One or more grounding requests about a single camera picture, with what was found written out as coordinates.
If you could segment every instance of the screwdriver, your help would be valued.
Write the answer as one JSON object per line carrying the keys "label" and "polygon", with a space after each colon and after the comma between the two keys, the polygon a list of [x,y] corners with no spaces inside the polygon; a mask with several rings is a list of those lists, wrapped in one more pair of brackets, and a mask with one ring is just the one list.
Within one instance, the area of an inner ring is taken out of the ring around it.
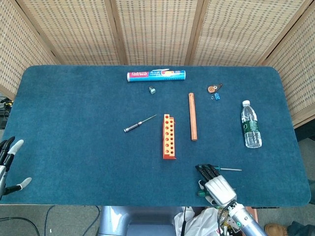
{"label": "screwdriver", "polygon": [[220,166],[215,166],[215,169],[218,171],[220,171],[220,170],[223,170],[223,171],[242,171],[241,169],[221,168]]}
{"label": "screwdriver", "polygon": [[147,118],[147,119],[145,119],[144,121],[140,121],[140,122],[138,122],[138,123],[136,123],[136,124],[134,124],[134,125],[132,125],[132,126],[126,128],[126,129],[124,129],[124,132],[125,132],[125,133],[129,132],[130,130],[132,130],[132,129],[138,127],[138,126],[140,126],[143,122],[146,122],[147,120],[149,120],[149,119],[155,117],[156,115],[151,116],[150,118]]}

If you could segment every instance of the bottle cap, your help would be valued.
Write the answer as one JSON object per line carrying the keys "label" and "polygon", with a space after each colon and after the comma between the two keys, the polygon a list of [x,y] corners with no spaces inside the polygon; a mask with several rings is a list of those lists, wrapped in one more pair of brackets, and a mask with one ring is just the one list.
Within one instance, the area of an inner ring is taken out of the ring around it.
{"label": "bottle cap", "polygon": [[251,102],[249,100],[243,101],[243,106],[250,105],[250,104],[251,104]]}

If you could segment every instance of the screwdriver handle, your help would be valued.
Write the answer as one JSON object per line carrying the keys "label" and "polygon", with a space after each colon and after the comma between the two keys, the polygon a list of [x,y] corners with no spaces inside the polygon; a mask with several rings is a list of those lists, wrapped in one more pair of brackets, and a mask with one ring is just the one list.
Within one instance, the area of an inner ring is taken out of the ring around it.
{"label": "screwdriver handle", "polygon": [[138,127],[138,126],[141,125],[141,124],[142,124],[142,122],[139,122],[139,123],[136,123],[136,124],[134,124],[134,125],[132,125],[132,126],[129,126],[128,128],[124,129],[124,132],[127,133],[127,132],[129,132],[130,130],[132,130],[132,129]]}

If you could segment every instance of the floor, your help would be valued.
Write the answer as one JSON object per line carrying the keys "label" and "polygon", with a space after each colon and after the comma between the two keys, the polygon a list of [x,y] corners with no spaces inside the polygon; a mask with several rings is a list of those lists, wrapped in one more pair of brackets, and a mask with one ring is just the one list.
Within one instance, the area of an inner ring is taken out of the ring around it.
{"label": "floor", "polygon": [[[305,139],[299,142],[299,146],[308,178],[315,179],[315,142],[310,139]],[[51,206],[30,205],[0,206],[0,218],[13,216],[27,218],[38,227],[41,236],[95,236],[99,225],[99,218],[90,228],[89,226],[98,216],[96,206],[55,206],[49,210],[50,207]],[[305,225],[315,225],[314,212],[315,205],[311,204],[303,207],[259,209],[258,219],[261,226],[272,222],[287,226],[291,224],[293,220]],[[139,231],[139,229],[134,226],[131,227],[129,231]],[[35,229],[30,223],[23,220],[1,221],[0,219],[0,236],[22,235],[36,235]]]}

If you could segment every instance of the white plastic bag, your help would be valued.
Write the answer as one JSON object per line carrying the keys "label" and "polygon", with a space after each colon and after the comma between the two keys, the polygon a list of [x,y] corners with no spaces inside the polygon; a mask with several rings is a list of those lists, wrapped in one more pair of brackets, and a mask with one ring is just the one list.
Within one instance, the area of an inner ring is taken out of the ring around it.
{"label": "white plastic bag", "polygon": [[[218,210],[214,207],[204,209],[200,215],[194,217],[191,207],[186,208],[185,236],[219,236]],[[184,213],[178,213],[174,217],[176,236],[181,236]]]}

